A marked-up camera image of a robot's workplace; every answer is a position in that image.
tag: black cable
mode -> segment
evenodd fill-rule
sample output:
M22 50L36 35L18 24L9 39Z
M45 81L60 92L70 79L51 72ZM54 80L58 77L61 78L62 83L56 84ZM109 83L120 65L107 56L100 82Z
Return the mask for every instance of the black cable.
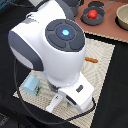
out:
M34 6L18 5L18 4L14 4L13 2L5 1L5 0L0 0L0 1L17 6L17 7L24 7L24 8L33 8L34 7Z
M71 120L73 120L73 119L79 118L79 117L81 117L81 116L84 116L84 115L86 115L86 114L92 112L92 111L95 109L95 107L96 107L95 100L94 100L94 98L92 97L93 107L92 107L90 110L88 110L88 111L86 111L86 112L84 112L84 113L82 113L82 114L79 114L79 115L77 115L77 116L71 117L71 118L69 118L69 119L67 119L67 120L64 120L64 121L62 121L62 122L58 122L58 123L50 122L50 123L48 123L48 122L42 121L42 120L38 119L36 116L34 116L34 115L32 114L32 112L27 108L27 106L25 105L25 103L24 103L24 101L23 101L23 99L22 99L22 96L21 96L21 94L20 94L19 88L18 88L18 86L17 86L17 59L16 59L16 58L14 59L14 81L15 81L15 87L16 87L16 90L17 90L17 94L18 94L18 96L19 96L19 98L20 98L20 100L21 100L22 105L25 107L25 109L28 111L28 113L29 113L35 120L37 120L37 121L40 122L40 123L46 124L46 125L59 125L59 124L66 123L66 122L68 122L68 121L71 121Z

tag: dark table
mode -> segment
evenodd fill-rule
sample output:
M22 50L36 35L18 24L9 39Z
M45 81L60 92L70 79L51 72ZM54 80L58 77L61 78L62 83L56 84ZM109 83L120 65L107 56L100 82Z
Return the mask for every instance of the dark table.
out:
M16 0L18 4L31 5L27 0ZM13 97L14 56L8 45L8 32L25 19L32 8L20 8L9 5L0 12L0 113L12 116L14 113L26 117L38 127L78 128L70 123L59 126L46 126L31 118L18 98ZM115 45L113 56L101 91L91 128L128 128L128 44L86 34L87 38ZM18 85L24 81L29 69L18 63ZM45 121L62 119L26 103L30 110Z

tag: blue circular light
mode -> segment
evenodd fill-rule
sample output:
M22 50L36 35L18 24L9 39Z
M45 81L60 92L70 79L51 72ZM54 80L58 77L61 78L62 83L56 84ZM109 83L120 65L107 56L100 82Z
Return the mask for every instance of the blue circular light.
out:
M62 32L65 36L69 35L69 31L68 30L63 30Z

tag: round red object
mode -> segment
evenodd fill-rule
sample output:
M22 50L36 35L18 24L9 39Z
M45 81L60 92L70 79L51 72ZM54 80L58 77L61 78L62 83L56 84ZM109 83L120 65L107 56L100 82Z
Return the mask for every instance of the round red object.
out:
M90 10L88 13L88 18L96 19L97 17L97 11L96 10Z

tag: wooden stick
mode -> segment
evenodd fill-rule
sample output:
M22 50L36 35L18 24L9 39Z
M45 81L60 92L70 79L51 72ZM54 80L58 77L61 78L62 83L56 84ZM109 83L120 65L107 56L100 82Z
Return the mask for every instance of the wooden stick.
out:
M86 61L93 62L93 63L97 63L97 62L98 62L97 59L93 59L93 58L89 58L89 57L85 57L85 60L86 60Z

